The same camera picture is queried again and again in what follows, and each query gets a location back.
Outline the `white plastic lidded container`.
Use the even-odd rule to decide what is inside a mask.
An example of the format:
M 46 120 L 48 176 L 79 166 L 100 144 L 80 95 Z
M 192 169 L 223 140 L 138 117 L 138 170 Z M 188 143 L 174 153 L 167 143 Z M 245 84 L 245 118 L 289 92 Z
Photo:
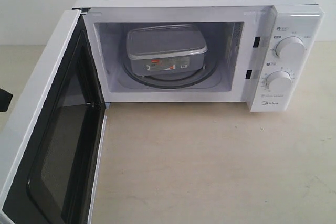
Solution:
M 138 28 L 126 37 L 131 71 L 137 76 L 197 71 L 207 51 L 203 34 L 192 24 Z

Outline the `upper white control knob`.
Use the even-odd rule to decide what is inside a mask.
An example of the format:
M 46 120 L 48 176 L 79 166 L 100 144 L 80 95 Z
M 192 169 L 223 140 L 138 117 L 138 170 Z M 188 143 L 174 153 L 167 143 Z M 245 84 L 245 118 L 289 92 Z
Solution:
M 305 54 L 303 41 L 295 36 L 287 37 L 276 46 L 276 55 L 280 59 L 291 59 L 302 57 Z

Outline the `glass microwave turntable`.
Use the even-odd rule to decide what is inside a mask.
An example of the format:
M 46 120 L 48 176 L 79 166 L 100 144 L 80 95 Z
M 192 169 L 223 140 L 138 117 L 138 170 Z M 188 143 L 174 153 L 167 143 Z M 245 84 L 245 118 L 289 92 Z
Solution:
M 181 89 L 199 84 L 213 75 L 219 60 L 205 60 L 203 66 L 195 71 L 184 73 L 160 74 L 157 76 L 137 76 L 131 69 L 129 60 L 123 62 L 124 72 L 134 81 L 148 87 L 159 89 Z

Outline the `white microwave oven body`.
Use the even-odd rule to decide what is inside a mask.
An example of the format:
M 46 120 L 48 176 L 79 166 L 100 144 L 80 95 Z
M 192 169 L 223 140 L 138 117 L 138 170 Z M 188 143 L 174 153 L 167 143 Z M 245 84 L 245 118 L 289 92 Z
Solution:
M 324 13 L 315 0 L 77 0 L 106 103 L 243 102 L 252 112 L 287 109 Z M 127 33 L 174 24 L 195 25 L 208 51 L 219 60 L 211 77 L 191 87 L 159 89 L 140 84 L 123 70 L 129 60 Z M 280 59 L 277 44 L 287 37 L 303 41 L 302 57 Z M 272 92 L 266 78 L 289 73 L 292 86 Z

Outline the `white microwave door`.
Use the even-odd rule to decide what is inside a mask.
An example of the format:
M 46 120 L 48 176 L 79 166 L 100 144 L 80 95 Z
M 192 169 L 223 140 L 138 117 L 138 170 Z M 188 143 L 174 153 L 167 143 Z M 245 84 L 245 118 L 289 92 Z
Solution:
M 91 223 L 105 110 L 84 13 L 68 10 L 1 131 L 1 223 Z

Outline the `lower white timer knob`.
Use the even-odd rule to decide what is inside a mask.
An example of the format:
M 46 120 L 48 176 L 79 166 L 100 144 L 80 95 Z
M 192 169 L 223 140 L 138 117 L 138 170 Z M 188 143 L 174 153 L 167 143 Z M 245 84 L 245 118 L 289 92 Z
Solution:
M 270 74 L 265 81 L 267 88 L 272 92 L 285 92 L 292 86 L 292 79 L 285 71 L 276 71 Z

